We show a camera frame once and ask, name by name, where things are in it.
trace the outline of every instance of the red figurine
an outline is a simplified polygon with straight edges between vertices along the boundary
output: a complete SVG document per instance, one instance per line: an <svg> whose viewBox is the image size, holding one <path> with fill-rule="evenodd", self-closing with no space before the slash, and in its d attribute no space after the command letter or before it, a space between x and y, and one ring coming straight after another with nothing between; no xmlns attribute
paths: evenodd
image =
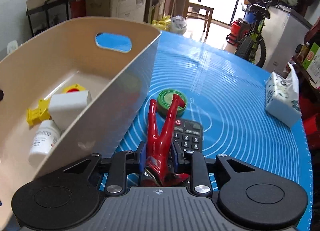
<svg viewBox="0 0 320 231"><path fill-rule="evenodd" d="M168 156L178 106L184 107L185 102L179 95L174 94L171 106L167 113L167 118L159 136L156 122L157 102L155 99L150 100L148 113L147 159L145 171L140 180L142 186L176 186L189 177L189 175L185 173L171 173L168 168Z"/></svg>

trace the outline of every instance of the tissue box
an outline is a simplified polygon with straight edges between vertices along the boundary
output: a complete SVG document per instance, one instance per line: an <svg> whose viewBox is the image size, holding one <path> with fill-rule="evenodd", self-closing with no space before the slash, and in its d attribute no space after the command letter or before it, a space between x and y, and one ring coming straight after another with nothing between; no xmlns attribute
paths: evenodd
<svg viewBox="0 0 320 231"><path fill-rule="evenodd" d="M287 81L275 72L266 81L266 111L288 127L301 117L299 101L290 97Z"/></svg>

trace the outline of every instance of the blue table surface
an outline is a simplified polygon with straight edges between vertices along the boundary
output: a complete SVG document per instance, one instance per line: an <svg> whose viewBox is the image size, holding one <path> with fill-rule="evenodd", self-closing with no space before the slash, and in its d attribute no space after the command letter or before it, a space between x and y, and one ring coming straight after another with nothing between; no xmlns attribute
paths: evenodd
<svg viewBox="0 0 320 231"><path fill-rule="evenodd" d="M290 129L266 114L264 82L269 75L226 51L162 32L149 94L117 151L136 150L146 140L150 99L164 89L177 89L188 98L182 118L203 125L204 156L228 154L300 184L309 204L298 229L309 230L313 178L305 132L301 120ZM158 116L157 121L160 130L164 120ZM213 174L210 178L217 190ZM137 185L138 176L128 179Z"/></svg>

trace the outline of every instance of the beige plastic bin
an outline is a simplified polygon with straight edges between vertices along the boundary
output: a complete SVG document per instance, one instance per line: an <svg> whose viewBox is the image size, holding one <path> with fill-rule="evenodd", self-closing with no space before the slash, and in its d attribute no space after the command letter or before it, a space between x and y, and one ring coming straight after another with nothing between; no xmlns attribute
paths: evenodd
<svg viewBox="0 0 320 231"><path fill-rule="evenodd" d="M98 33L130 38L128 53L103 49ZM111 156L150 87L160 32L147 24L105 17L63 22L32 38L0 62L0 230L12 216L15 191L34 178L92 152ZM63 133L37 169L28 153L38 126L29 128L27 108L78 83L92 102Z"/></svg>

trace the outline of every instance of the green round container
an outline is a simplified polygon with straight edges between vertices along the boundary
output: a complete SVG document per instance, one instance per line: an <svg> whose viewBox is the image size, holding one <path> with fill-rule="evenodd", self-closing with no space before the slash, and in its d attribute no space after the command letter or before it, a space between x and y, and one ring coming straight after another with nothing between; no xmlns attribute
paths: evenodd
<svg viewBox="0 0 320 231"><path fill-rule="evenodd" d="M160 115L162 115L163 117L167 116L167 112L172 103L173 94L175 93L178 94L186 104L184 107L178 106L177 117L181 116L184 110L186 109L187 98L183 93L174 89L163 90L159 93L157 98L157 110L158 110L158 113L160 113Z"/></svg>

